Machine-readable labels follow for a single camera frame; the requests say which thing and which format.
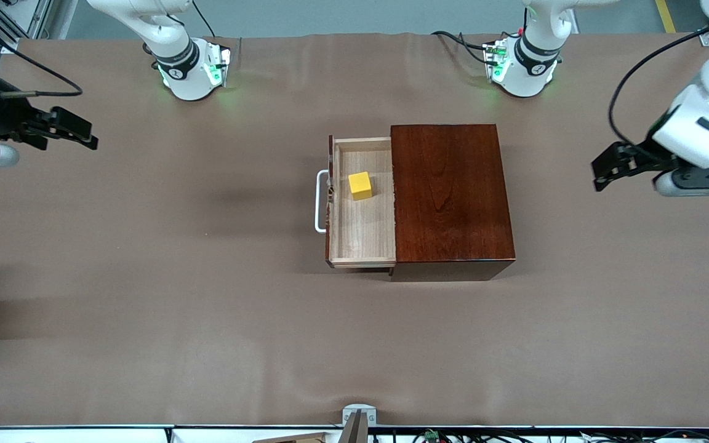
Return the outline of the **yellow cube block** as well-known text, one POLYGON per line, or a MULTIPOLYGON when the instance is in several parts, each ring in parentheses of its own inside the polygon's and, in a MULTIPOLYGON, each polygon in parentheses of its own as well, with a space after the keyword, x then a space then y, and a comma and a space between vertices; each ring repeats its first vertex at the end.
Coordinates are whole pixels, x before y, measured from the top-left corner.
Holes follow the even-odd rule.
POLYGON ((354 201, 372 198, 371 176, 366 171, 349 174, 347 177, 351 198, 354 201))

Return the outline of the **light wood drawer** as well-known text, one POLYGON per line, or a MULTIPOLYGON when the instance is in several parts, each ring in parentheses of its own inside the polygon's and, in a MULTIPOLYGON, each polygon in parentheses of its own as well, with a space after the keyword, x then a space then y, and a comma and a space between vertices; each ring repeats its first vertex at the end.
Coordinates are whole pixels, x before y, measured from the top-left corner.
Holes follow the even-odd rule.
POLYGON ((390 137, 335 138, 327 167, 317 173, 313 227, 324 235, 332 268, 391 268, 396 264, 395 191, 390 137), (372 196, 357 200, 349 177, 366 173, 372 196))

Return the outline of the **dark brown wooden cabinet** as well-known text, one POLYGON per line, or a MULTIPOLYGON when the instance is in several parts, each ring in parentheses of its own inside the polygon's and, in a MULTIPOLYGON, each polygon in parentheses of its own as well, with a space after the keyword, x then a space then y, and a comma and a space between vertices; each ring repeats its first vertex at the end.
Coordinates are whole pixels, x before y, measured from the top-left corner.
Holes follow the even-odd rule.
POLYGON ((495 124, 391 127, 392 281, 489 281, 516 261, 495 124))

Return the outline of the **brown table cloth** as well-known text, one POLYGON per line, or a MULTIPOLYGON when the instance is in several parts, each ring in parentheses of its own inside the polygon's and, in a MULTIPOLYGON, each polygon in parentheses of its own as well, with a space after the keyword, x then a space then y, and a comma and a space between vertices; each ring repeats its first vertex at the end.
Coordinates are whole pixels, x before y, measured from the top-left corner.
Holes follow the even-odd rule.
POLYGON ((573 36, 514 99, 421 34, 245 39, 229 86, 176 99, 135 40, 23 41, 84 95, 98 151, 0 168, 0 425, 709 427, 709 198, 596 193, 614 86, 669 34, 573 36), (327 137, 494 123, 517 260, 402 283, 324 261, 327 137))

